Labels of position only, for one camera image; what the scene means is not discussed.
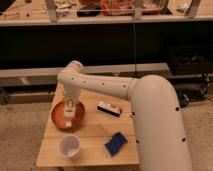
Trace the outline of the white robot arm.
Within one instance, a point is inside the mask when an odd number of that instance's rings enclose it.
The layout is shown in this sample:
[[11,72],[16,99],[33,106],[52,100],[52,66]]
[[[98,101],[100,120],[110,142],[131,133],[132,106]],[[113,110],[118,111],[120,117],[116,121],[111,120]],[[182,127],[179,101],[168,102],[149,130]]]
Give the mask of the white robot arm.
[[87,75],[80,62],[72,61],[57,80],[71,101],[86,89],[131,102],[142,171],[193,171],[178,97],[167,79]]

